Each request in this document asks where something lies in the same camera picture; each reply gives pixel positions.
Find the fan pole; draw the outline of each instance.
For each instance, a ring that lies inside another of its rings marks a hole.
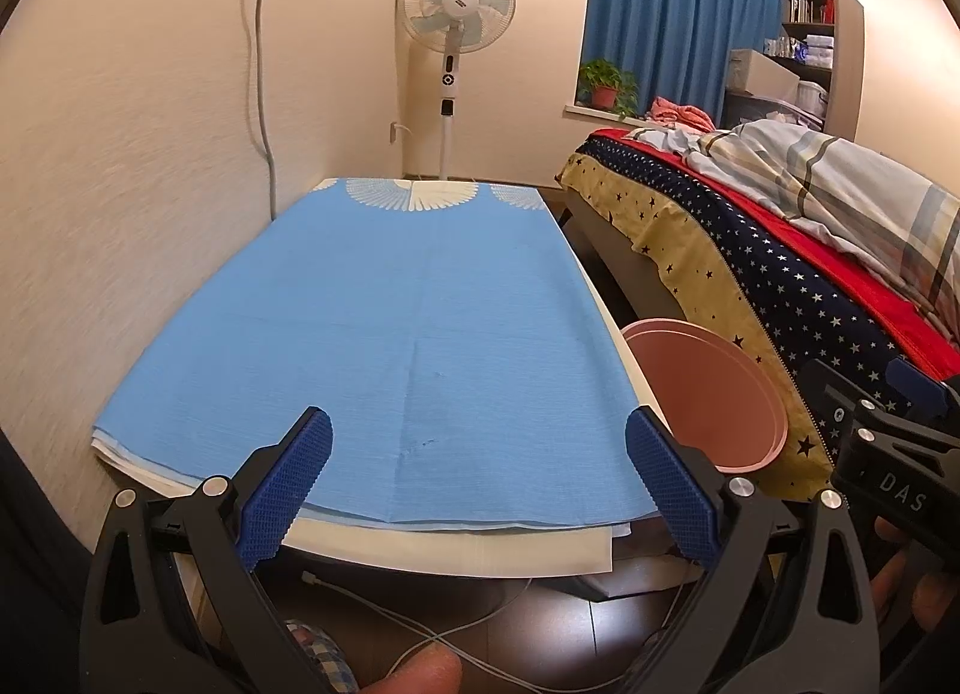
[[[464,39],[462,22],[455,22],[446,31],[443,48],[443,73],[440,75],[440,179],[450,174],[453,154],[453,109],[460,83],[460,45]]]

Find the checkered slipper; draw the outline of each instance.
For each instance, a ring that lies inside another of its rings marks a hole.
[[[299,621],[286,621],[287,629],[299,647],[320,667],[323,676],[337,694],[356,694],[360,690],[352,670],[347,666],[344,652],[333,638],[321,629],[314,629]]]

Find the plaid blanket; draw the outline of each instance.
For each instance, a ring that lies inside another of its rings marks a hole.
[[[695,171],[856,257],[960,339],[960,201],[916,171],[835,136],[760,120],[733,131],[638,129]]]

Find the blue curtain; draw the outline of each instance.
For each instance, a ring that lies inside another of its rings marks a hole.
[[[606,58],[637,77],[642,115],[657,95],[692,104],[714,121],[731,49],[763,51],[784,0],[587,0],[581,61]]]

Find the red fabric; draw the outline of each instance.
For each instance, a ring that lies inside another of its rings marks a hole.
[[[696,106],[678,106],[661,96],[654,98],[647,116],[657,122],[683,122],[684,125],[704,133],[716,130],[713,120],[703,109],[698,109]]]
[[[765,208],[754,203],[746,196],[698,174],[684,164],[678,155],[661,152],[659,149],[654,149],[654,147],[641,141],[624,139],[623,136],[627,132],[614,128],[604,128],[596,131],[595,134],[635,147],[641,152],[663,160],[664,163],[680,168],[694,179],[707,184],[708,187],[719,192],[734,206],[755,219],[781,243],[788,246],[810,265],[816,267],[819,272],[827,276],[834,285],[841,288],[864,310],[870,312],[871,317],[877,320],[877,323],[880,323],[890,336],[893,336],[896,344],[904,351],[904,355],[920,370],[933,377],[933,379],[947,379],[955,374],[960,374],[960,353],[954,350],[949,341],[940,336],[923,317],[920,317],[910,302],[902,299],[890,288],[872,277],[864,267],[861,267],[852,258],[837,252],[832,247],[819,243],[815,238],[794,228],[776,214],[766,211]]]

